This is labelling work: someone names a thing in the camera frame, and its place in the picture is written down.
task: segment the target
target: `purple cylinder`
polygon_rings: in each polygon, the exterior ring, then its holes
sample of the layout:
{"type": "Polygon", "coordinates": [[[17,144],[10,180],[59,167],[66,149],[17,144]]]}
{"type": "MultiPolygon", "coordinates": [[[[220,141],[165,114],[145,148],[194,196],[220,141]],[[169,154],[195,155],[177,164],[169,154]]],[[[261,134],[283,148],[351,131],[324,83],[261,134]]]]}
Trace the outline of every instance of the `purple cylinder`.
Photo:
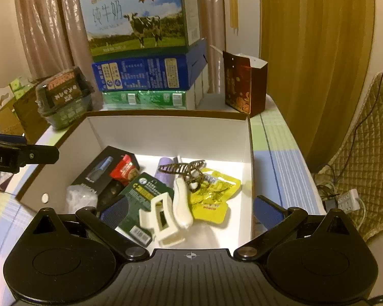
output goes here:
{"type": "Polygon", "coordinates": [[[174,163],[171,158],[168,157],[162,157],[159,160],[158,168],[156,169],[155,178],[160,180],[162,183],[165,183],[167,187],[173,188],[174,183],[174,174],[165,174],[164,172],[159,171],[159,166],[164,164],[171,164],[174,163]]]}

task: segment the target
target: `cow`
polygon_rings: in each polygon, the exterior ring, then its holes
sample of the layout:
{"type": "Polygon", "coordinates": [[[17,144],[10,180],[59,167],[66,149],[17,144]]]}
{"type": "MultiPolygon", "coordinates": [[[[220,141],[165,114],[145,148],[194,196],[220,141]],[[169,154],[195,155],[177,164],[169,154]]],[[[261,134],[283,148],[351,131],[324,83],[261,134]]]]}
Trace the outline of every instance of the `cow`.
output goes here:
{"type": "Polygon", "coordinates": [[[162,31],[160,29],[160,17],[136,17],[138,13],[124,15],[134,31],[135,36],[138,37],[140,48],[145,47],[145,35],[151,33],[155,38],[155,47],[158,46],[159,40],[162,41],[162,31]]]}

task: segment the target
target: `open box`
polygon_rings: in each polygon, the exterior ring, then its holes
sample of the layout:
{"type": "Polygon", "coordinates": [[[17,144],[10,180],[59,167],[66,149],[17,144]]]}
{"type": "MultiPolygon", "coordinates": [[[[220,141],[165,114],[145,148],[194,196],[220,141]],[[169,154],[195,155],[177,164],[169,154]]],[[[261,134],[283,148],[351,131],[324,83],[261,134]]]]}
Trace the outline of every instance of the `open box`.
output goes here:
{"type": "MultiPolygon", "coordinates": [[[[161,157],[180,155],[183,162],[206,160],[207,167],[238,178],[241,190],[227,204],[221,225],[195,220],[186,241],[176,248],[229,248],[252,238],[253,152],[249,117],[214,111],[102,111],[82,116],[56,146],[59,160],[39,165],[16,198],[38,211],[52,207],[62,214],[66,189],[107,146],[134,153],[142,171],[154,175],[161,157]],[[42,195],[48,194],[48,202],[42,195]]],[[[148,249],[159,248],[152,242],[148,249]]]]}

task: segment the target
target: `yellow snack package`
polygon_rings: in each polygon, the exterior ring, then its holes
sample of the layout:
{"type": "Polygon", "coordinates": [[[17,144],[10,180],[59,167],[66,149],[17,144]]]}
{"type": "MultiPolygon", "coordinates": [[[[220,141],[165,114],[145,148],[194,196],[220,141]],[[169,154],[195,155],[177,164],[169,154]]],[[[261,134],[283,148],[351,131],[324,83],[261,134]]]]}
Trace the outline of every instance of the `yellow snack package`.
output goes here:
{"type": "Polygon", "coordinates": [[[241,187],[241,181],[210,168],[203,168],[205,175],[200,188],[189,194],[191,214],[196,220],[223,223],[227,213],[227,200],[241,187]]]}

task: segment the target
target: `white extension socket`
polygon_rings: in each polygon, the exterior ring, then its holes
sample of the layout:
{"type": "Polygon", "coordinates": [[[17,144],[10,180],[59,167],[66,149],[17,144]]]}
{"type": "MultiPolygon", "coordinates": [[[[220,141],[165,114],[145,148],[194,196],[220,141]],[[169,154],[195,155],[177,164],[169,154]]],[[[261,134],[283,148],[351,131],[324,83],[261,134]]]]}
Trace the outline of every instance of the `white extension socket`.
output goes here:
{"type": "Polygon", "coordinates": [[[354,188],[340,196],[338,196],[338,208],[343,210],[346,214],[360,209],[358,202],[359,195],[357,190],[354,188]]]}

